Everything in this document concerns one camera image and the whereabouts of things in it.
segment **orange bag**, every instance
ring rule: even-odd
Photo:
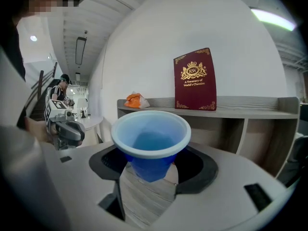
[[[142,97],[140,93],[133,92],[126,98],[126,100],[127,101],[124,105],[130,108],[142,109],[150,106],[149,102],[144,97]]]

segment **cup rim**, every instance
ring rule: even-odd
[[[125,145],[123,142],[121,142],[119,140],[119,138],[116,136],[116,131],[118,129],[118,126],[121,124],[121,122],[131,118],[132,116],[142,116],[142,115],[149,115],[149,114],[164,114],[164,115],[176,117],[176,119],[180,123],[182,123],[184,125],[184,127],[186,128],[187,132],[186,132],[184,138],[174,146],[171,146],[171,147],[168,147],[168,148],[162,149],[162,150],[156,150],[156,151],[145,151],[145,150],[135,149],[133,147]],[[172,155],[178,153],[179,151],[183,150],[185,148],[185,146],[189,143],[189,141],[191,139],[191,134],[192,134],[191,127],[189,126],[188,122],[185,119],[183,119],[182,117],[180,117],[176,114],[166,112],[166,111],[158,111],[158,110],[137,111],[137,112],[134,112],[134,113],[127,114],[127,115],[119,118],[113,124],[113,126],[111,128],[112,140],[115,143],[115,145],[119,148],[119,150],[123,151],[124,153],[126,153],[128,155],[135,156],[135,157],[138,157],[138,158],[144,158],[144,159],[164,158],[164,157],[172,156]]]

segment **man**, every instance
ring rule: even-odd
[[[48,95],[48,100],[60,100],[63,101],[66,105],[68,106],[73,106],[74,101],[69,99],[68,96],[66,95],[66,90],[69,84],[72,82],[69,80],[69,76],[67,74],[63,74],[60,77],[60,82],[58,85],[54,86]]]
[[[51,7],[67,6],[69,0],[0,0],[3,9],[1,24],[3,35],[0,37],[0,44],[19,75],[25,80],[25,68],[23,58],[19,49],[19,35],[17,24],[23,17],[32,16],[39,12],[49,12]],[[73,0],[77,6],[82,0]],[[45,122],[36,122],[26,117],[26,110],[23,109],[17,126],[26,129],[39,141],[48,141]]]

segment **maroon book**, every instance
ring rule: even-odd
[[[209,48],[173,59],[175,108],[216,110],[216,81]]]

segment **ceiling light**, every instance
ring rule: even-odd
[[[83,51],[85,49],[86,45],[86,38],[78,37],[76,42],[76,64],[81,65],[82,64],[82,57],[83,57]]]
[[[77,72],[76,72],[76,80],[77,80],[77,81],[80,81],[80,73],[77,73]]]
[[[30,39],[31,39],[32,41],[34,41],[34,42],[38,40],[38,38],[35,37],[34,35],[30,36]]]
[[[256,15],[256,17],[263,22],[271,23],[277,26],[281,26],[289,31],[293,31],[296,25],[276,14],[266,12],[264,10],[259,9],[251,9],[252,13]]]

